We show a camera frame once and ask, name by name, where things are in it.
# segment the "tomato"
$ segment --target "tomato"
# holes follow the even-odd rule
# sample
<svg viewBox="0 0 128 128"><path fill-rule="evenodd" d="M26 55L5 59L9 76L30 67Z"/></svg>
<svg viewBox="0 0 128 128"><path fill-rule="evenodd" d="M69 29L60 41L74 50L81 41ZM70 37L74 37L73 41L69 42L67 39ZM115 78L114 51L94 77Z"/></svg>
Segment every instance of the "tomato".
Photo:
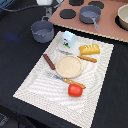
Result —
<svg viewBox="0 0 128 128"><path fill-rule="evenodd" d="M76 84L70 84L68 87L68 94L73 97L80 97L82 95L83 89Z"/></svg>

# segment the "wooden handle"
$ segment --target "wooden handle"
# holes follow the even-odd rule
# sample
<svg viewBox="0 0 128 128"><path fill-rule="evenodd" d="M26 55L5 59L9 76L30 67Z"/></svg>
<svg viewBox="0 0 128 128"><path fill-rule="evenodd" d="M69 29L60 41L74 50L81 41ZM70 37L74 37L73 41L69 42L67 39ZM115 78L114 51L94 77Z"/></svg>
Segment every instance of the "wooden handle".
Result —
<svg viewBox="0 0 128 128"><path fill-rule="evenodd" d="M94 58L90 58L90 57L86 57L86 56L82 56L82 55L77 56L77 57L80 59L83 59L83 60L94 62L94 63L97 62L97 59L94 59Z"/></svg>
<svg viewBox="0 0 128 128"><path fill-rule="evenodd" d="M66 83L68 83L68 84L77 84L77 85L79 85L81 88L86 88L83 84L80 84L80 83L77 83L77 82L75 82L75 81L72 81L72 80L69 80L69 79L67 79L67 78L64 78L64 82L66 82Z"/></svg>
<svg viewBox="0 0 128 128"><path fill-rule="evenodd" d="M51 69L54 70L55 69L55 65L52 63L52 61L50 60L50 58L48 57L48 55L47 54L43 54L43 57L45 58L45 60L47 61L47 63L51 67Z"/></svg>

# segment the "black table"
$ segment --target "black table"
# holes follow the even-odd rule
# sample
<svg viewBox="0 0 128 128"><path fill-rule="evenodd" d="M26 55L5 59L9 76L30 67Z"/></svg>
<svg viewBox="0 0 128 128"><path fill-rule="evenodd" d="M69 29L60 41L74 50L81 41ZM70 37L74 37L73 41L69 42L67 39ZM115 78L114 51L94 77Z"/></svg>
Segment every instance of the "black table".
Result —
<svg viewBox="0 0 128 128"><path fill-rule="evenodd" d="M11 9L35 5L36 0L16 0ZM49 43L37 43L31 25L42 19L45 9L38 7L0 18L0 105L31 117L52 128L78 128L74 124L13 97ZM58 26L78 36L114 44L106 77L91 128L128 128L128 44Z"/></svg>

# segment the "striped placemat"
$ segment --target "striped placemat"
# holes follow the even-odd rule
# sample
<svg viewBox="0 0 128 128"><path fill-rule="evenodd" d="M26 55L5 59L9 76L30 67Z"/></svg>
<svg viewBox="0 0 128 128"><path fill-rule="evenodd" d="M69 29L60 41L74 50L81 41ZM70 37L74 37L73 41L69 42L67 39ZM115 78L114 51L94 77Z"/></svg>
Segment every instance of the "striped placemat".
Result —
<svg viewBox="0 0 128 128"><path fill-rule="evenodd" d="M50 79L45 75L46 71L57 73L50 69L43 56L13 96L77 126L90 128L113 45L77 36L76 44L69 49L63 46L62 36L63 32L58 32L45 51L54 64L60 57L64 56L57 49L80 55L79 46L81 45L98 44L100 47L100 54L88 55L96 58L98 62L92 63L82 60L84 66L82 74L72 79L86 85L82 96L78 98L70 97L67 92L68 84L60 80Z"/></svg>

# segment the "white plate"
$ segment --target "white plate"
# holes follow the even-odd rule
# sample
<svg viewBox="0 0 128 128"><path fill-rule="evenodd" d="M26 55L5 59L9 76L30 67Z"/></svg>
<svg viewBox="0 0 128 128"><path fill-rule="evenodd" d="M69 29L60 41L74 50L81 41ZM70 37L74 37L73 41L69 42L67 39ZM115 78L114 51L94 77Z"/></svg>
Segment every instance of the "white plate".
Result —
<svg viewBox="0 0 128 128"><path fill-rule="evenodd" d="M59 59L55 65L56 72L63 78L74 78L83 71L81 60L73 55L66 55Z"/></svg>

